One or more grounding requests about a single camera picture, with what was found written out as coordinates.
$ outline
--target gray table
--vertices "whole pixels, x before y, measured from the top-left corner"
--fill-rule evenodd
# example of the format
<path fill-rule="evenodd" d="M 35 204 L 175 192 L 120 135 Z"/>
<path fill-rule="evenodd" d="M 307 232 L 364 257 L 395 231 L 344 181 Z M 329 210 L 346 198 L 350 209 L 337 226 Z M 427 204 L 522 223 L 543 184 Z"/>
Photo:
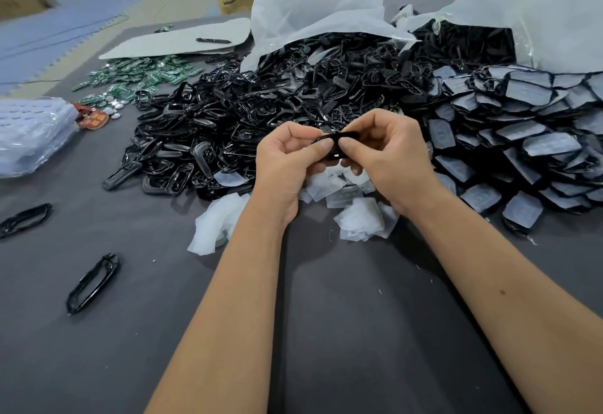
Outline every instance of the gray table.
<path fill-rule="evenodd" d="M 386 0 L 386 16 L 452 0 Z M 184 22 L 181 28 L 216 19 Z M 123 32 L 107 48 L 156 26 Z M 89 60 L 50 92 L 67 99 Z M 140 413 L 212 277 L 221 250 L 186 251 L 206 204 L 194 194 L 113 193 L 137 111 L 77 136 L 38 172 L 0 181 L 0 216 L 53 203 L 42 226 L 0 242 L 0 412 Z M 514 413 L 523 402 L 440 265 L 400 221 L 388 241 L 338 239 L 336 210 L 302 204 L 283 245 L 271 412 Z M 534 241 L 508 235 L 599 314 L 600 211 L 547 213 Z M 87 310 L 64 302 L 100 257 L 121 273 Z"/>

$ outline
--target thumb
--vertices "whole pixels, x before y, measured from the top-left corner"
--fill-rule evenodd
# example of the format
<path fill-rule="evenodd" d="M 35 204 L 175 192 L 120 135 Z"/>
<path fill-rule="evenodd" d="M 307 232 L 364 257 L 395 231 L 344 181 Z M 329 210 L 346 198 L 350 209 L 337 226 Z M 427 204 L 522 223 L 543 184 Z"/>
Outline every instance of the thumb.
<path fill-rule="evenodd" d="M 340 138 L 339 146 L 345 154 L 361 166 L 370 163 L 374 150 L 352 138 Z"/>
<path fill-rule="evenodd" d="M 310 144 L 301 151 L 297 151 L 295 155 L 300 162 L 303 163 L 304 168 L 308 168 L 313 163 L 325 158 L 332 148 L 333 140 L 331 138 L 325 138 L 317 143 Z"/>

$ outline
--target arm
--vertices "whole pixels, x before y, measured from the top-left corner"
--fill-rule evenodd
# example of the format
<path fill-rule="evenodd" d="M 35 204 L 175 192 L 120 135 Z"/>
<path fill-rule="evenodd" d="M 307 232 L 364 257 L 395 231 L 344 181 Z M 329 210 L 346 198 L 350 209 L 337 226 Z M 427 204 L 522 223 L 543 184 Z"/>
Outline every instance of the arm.
<path fill-rule="evenodd" d="M 265 413 L 280 246 L 306 172 L 324 171 L 333 145 L 319 129 L 285 123 L 258 146 L 252 197 L 145 411 Z"/>
<path fill-rule="evenodd" d="M 374 110 L 347 129 L 353 167 L 419 229 L 532 410 L 600 412 L 603 320 L 439 183 L 416 121 Z"/>

